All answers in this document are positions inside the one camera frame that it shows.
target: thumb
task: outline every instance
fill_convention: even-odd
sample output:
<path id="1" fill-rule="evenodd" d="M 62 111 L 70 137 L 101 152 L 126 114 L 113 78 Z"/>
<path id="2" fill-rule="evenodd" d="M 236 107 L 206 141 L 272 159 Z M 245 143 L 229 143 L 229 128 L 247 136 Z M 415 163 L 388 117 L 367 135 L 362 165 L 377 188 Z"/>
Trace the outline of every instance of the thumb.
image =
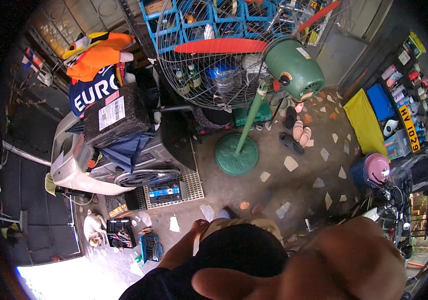
<path id="1" fill-rule="evenodd" d="M 255 277 L 230 269 L 202 269 L 192 278 L 194 290 L 214 300 L 245 298 L 254 291 L 255 286 Z"/>

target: pink slipper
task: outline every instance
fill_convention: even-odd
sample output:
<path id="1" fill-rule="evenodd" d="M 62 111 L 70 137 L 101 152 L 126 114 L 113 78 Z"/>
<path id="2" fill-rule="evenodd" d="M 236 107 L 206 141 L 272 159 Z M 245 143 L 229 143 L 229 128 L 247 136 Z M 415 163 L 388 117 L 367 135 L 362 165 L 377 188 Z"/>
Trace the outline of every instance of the pink slipper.
<path id="1" fill-rule="evenodd" d="M 294 128 L 292 129 L 292 137 L 295 139 L 296 142 L 299 142 L 302 135 L 302 129 L 304 127 L 304 124 L 302 121 L 296 121 L 294 123 Z"/>
<path id="2" fill-rule="evenodd" d="M 312 135 L 312 130 L 309 127 L 304 128 L 304 130 L 302 130 L 301 138 L 299 140 L 299 145 L 305 148 L 307 145 L 307 142 L 310 140 L 311 135 Z"/>

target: hand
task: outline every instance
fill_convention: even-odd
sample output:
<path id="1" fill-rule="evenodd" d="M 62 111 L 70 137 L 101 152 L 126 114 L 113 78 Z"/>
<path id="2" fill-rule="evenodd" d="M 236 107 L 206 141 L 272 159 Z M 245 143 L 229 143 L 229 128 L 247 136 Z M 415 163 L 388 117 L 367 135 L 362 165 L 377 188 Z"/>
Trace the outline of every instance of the hand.
<path id="1" fill-rule="evenodd" d="M 379 225 L 360 217 L 319 231 L 280 275 L 259 278 L 210 268 L 195 273 L 192 286 L 214 300 L 398 300 L 405 279 L 399 251 Z"/>
<path id="2" fill-rule="evenodd" d="M 207 228 L 209 227 L 209 221 L 199 219 L 195 221 L 190 227 L 190 232 L 195 233 L 197 237 Z"/>

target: green fan pole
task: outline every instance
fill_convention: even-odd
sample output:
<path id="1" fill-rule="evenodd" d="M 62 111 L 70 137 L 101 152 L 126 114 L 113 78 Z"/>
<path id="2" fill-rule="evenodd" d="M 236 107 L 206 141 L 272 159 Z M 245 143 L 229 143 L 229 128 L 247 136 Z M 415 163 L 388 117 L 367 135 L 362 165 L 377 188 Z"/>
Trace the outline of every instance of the green fan pole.
<path id="1" fill-rule="evenodd" d="M 240 176 L 246 174 L 256 166 L 259 158 L 257 146 L 247 137 L 249 129 L 256 118 L 262 99 L 267 93 L 269 82 L 262 81 L 257 88 L 247 121 L 241 134 L 224 136 L 217 144 L 215 160 L 219 168 L 229 175 Z"/>
<path id="2" fill-rule="evenodd" d="M 256 96 L 254 97 L 249 114 L 247 115 L 246 124 L 244 126 L 244 129 L 242 129 L 241 138 L 239 139 L 239 143 L 237 144 L 237 148 L 235 149 L 235 156 L 239 156 L 239 154 L 241 153 L 242 146 L 244 145 L 247 135 L 249 134 L 250 127 L 252 126 L 252 123 L 254 123 L 254 120 L 257 116 L 257 112 L 259 112 L 260 105 L 262 104 L 262 100 L 264 99 L 267 93 L 267 89 L 269 87 L 268 84 L 269 83 L 266 81 L 262 81 L 261 83 L 259 83 Z"/>

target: black slipper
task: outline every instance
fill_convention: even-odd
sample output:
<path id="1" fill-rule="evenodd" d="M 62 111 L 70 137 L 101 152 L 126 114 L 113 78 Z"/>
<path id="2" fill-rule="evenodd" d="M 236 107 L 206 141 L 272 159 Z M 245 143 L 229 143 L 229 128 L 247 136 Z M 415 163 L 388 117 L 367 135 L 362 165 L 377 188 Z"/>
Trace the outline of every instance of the black slipper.
<path id="1" fill-rule="evenodd" d="M 296 121 L 297 112 L 294 107 L 289 107 L 285 112 L 284 128 L 286 130 L 292 130 Z"/>
<path id="2" fill-rule="evenodd" d="M 286 148 L 289 148 L 292 152 L 297 154 L 304 154 L 304 148 L 299 144 L 299 142 L 295 141 L 292 135 L 287 135 L 285 133 L 279 136 L 279 141 Z"/>

